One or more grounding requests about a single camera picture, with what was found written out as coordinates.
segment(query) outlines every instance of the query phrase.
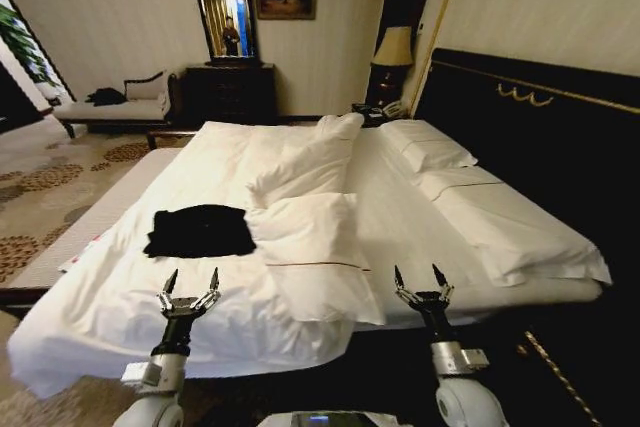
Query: mirror frame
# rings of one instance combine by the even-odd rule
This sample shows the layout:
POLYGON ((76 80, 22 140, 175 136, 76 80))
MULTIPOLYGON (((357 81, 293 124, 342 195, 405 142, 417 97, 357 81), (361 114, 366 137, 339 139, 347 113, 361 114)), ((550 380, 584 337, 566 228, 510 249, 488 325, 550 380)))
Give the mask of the mirror frame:
POLYGON ((253 37, 253 50, 255 55, 253 57, 216 57, 215 52, 213 50, 213 43, 211 40, 211 33, 209 32, 209 27, 207 26, 207 17, 202 8, 202 1, 198 1, 198 10, 200 11, 200 20, 202 21, 202 29, 204 30, 204 36, 207 41, 207 48, 209 49, 209 62, 207 64, 238 64, 238 63, 261 63, 260 61, 260 51, 258 49, 258 30, 256 29, 256 7, 254 0, 249 1, 249 24, 251 27, 251 33, 253 37))

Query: dresser drawer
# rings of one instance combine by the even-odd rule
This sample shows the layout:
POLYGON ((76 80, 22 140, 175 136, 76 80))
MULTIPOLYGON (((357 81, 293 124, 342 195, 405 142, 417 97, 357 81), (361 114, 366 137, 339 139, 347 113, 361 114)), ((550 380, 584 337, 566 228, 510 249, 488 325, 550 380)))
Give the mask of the dresser drawer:
POLYGON ((277 120, 273 66, 187 68, 182 120, 273 124, 277 120))

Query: mirror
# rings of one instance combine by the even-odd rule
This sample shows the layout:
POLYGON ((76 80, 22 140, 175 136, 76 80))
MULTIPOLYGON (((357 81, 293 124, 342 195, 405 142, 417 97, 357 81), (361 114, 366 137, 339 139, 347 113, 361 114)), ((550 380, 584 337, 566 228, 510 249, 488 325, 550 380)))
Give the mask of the mirror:
POLYGON ((253 0, 198 0, 212 63, 258 61, 253 0))

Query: gold decorative trim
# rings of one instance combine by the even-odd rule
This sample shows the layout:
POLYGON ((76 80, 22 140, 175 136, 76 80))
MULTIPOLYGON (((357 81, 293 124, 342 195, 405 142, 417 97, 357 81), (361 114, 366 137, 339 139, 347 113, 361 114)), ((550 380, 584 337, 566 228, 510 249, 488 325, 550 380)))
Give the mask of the gold decorative trim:
POLYGON ((545 107, 549 105, 551 102, 553 102, 553 99, 554 99, 553 97, 549 97, 547 100, 538 102, 533 92, 529 92, 527 95, 523 95, 523 96, 518 95, 517 87, 512 88, 509 92, 505 92, 502 89, 502 84, 500 82, 498 82, 498 88, 496 90, 498 91, 498 94, 500 94, 500 97, 512 97, 514 100, 517 100, 518 102, 528 101, 534 107, 545 107))
POLYGON ((593 414, 592 410, 589 408, 587 403, 582 399, 582 397, 578 395, 578 392, 573 387, 573 385, 571 385, 571 382, 569 382, 569 379, 567 379, 564 376, 564 374, 560 370, 560 367, 558 367, 558 365, 551 359, 551 356, 549 356, 549 354, 547 353, 546 349, 542 346, 542 344, 538 342, 538 339, 536 339, 535 335, 533 335, 528 330, 525 331, 524 335, 527 337, 527 340, 536 350, 538 355, 542 357, 542 360, 544 360, 544 362, 549 366, 553 374, 560 380, 560 382, 562 382, 562 384, 564 385, 564 388, 567 389, 567 392, 569 392, 569 395, 573 397, 573 400, 575 400, 580 405, 584 413, 587 414, 587 416, 589 417, 589 420, 591 420, 591 424, 602 426, 602 423, 596 418, 596 416, 593 414))
POLYGON ((584 102, 589 102, 592 104, 598 104, 603 107, 608 107, 610 109, 624 110, 625 112, 631 112, 632 114, 640 114, 640 107, 632 107, 630 105, 619 104, 618 102, 612 102, 610 100, 599 99, 597 97, 591 97, 588 95, 577 94, 575 92, 569 92, 567 90, 560 90, 553 87, 549 87, 546 85, 534 84, 531 82, 527 82, 525 80, 514 79, 512 77, 504 77, 502 75, 492 74, 490 72, 485 72, 482 70, 472 69, 469 67, 462 67, 461 65, 450 64, 449 62, 442 62, 440 60, 433 60, 433 64, 444 65, 446 67, 451 67, 454 69, 464 70, 466 72, 471 72, 474 74, 486 75, 487 77, 493 77, 494 79, 502 80, 504 82, 510 82, 513 84, 520 84, 525 87, 530 87, 532 89, 544 90, 545 92, 549 92, 551 94, 562 95, 564 97, 569 97, 576 100, 582 100, 584 102))
POLYGON ((420 69, 420 76, 418 76, 417 84, 415 90, 413 91, 413 97, 411 98, 411 104, 409 107, 411 108, 411 116, 415 114, 416 109, 418 108, 416 103, 416 99, 418 98, 418 92, 420 92, 420 85, 422 84, 422 79, 424 79, 424 75, 427 72, 427 66, 431 61, 431 54, 433 53, 433 48, 436 44, 436 38, 438 37, 438 33, 440 32, 440 26, 442 25, 442 20, 444 19, 444 14, 447 12, 447 7, 449 6, 449 0, 442 0, 442 4, 440 5, 440 12, 438 12, 438 17, 436 18, 436 25, 433 28, 433 32, 431 33, 431 40, 429 41, 429 47, 427 47, 427 55, 424 58, 424 63, 422 64, 422 68, 420 69))

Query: dark headboard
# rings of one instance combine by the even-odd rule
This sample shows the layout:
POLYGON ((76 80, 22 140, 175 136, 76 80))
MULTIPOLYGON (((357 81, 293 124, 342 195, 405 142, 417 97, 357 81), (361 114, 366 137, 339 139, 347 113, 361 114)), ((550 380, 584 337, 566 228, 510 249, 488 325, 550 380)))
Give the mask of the dark headboard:
POLYGON ((415 113, 635 276, 640 78, 436 49, 415 113))

